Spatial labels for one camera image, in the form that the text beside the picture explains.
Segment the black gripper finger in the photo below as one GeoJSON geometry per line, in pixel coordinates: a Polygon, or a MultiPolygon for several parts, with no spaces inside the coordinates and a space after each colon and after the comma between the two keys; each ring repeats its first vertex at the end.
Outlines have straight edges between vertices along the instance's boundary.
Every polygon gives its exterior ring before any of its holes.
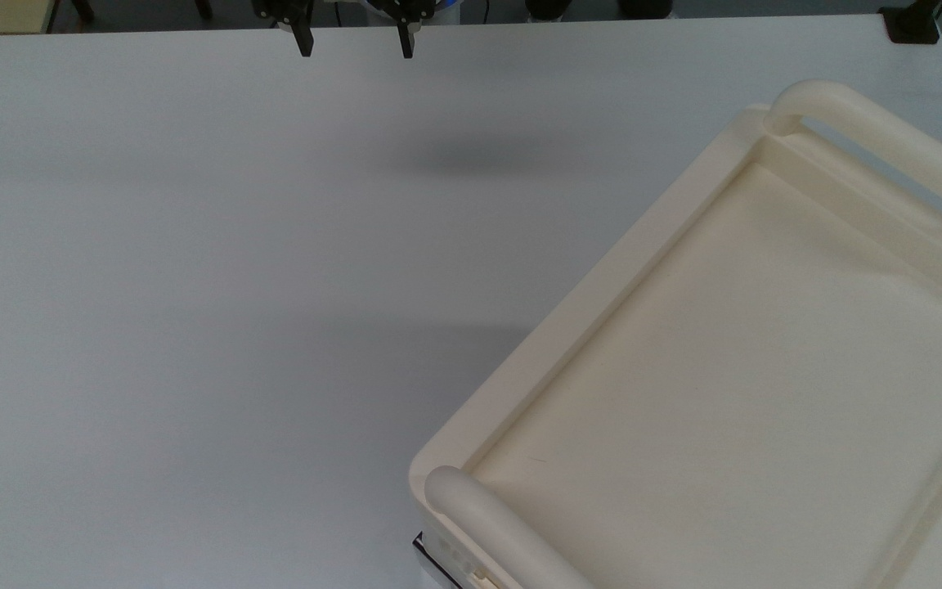
{"type": "Polygon", "coordinates": [[[405,59],[414,56],[415,33],[421,25],[434,17],[437,1],[374,1],[373,8],[389,16],[397,27],[402,55],[405,59]]]}
{"type": "Polygon", "coordinates": [[[314,48],[311,29],[313,7],[314,1],[254,1],[254,14],[272,21],[277,29],[291,33],[300,56],[310,56],[314,48]]]}

